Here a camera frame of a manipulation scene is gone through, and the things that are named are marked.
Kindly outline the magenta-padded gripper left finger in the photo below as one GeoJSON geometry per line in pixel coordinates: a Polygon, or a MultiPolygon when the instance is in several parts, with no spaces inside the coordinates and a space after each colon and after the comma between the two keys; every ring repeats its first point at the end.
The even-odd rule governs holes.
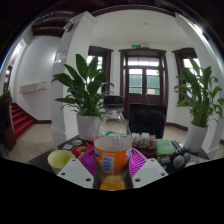
{"type": "Polygon", "coordinates": [[[70,159],[58,176],[84,188],[92,189],[96,174],[94,149],[88,150],[78,159],[70,159]]]}

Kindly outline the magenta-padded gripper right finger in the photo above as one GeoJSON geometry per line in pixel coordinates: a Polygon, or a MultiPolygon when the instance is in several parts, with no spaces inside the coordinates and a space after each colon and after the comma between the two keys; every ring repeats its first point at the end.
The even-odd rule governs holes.
{"type": "Polygon", "coordinates": [[[135,148],[131,149],[129,174],[134,189],[144,187],[168,175],[155,158],[147,159],[135,148]]]}

